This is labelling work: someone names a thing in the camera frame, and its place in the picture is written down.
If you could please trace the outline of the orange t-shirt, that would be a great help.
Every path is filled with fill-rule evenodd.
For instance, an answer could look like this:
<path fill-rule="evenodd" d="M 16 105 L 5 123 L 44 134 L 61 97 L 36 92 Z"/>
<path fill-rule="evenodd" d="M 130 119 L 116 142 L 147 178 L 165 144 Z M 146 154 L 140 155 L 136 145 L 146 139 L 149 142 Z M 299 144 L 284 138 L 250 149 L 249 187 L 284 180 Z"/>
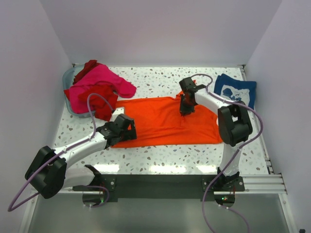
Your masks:
<path fill-rule="evenodd" d="M 220 144 L 217 115 L 197 105 L 187 116 L 179 112 L 181 93 L 173 97 L 120 100 L 125 114 L 135 122 L 137 138 L 117 143 L 115 148 L 160 145 Z"/>

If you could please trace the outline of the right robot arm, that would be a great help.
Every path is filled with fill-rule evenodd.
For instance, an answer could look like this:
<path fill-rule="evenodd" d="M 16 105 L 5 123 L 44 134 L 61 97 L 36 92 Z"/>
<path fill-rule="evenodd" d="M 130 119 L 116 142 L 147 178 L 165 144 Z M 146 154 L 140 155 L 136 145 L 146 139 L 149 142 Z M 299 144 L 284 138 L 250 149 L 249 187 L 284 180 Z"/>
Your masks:
<path fill-rule="evenodd" d="M 217 175 L 207 182 L 207 188 L 227 191 L 240 176 L 240 146 L 253 132 L 247 106 L 209 92 L 206 85 L 196 85 L 191 77 L 182 79 L 179 85 L 183 92 L 179 109 L 182 116 L 194 113 L 197 105 L 204 106 L 217 115 L 224 150 Z"/>

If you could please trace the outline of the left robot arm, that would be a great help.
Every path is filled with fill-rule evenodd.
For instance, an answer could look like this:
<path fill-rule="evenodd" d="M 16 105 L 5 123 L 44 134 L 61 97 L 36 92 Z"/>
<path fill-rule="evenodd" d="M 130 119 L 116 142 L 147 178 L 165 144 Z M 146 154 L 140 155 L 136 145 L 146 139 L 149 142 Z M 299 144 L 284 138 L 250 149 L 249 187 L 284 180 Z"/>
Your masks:
<path fill-rule="evenodd" d="M 136 138 L 134 119 L 119 114 L 114 121 L 97 127 L 80 141 L 55 149 L 42 147 L 26 171 L 25 179 L 45 199 L 65 187 L 84 185 L 89 190 L 96 190 L 101 184 L 96 171 L 90 166 L 83 169 L 73 169 L 72 166 L 95 152 Z"/>

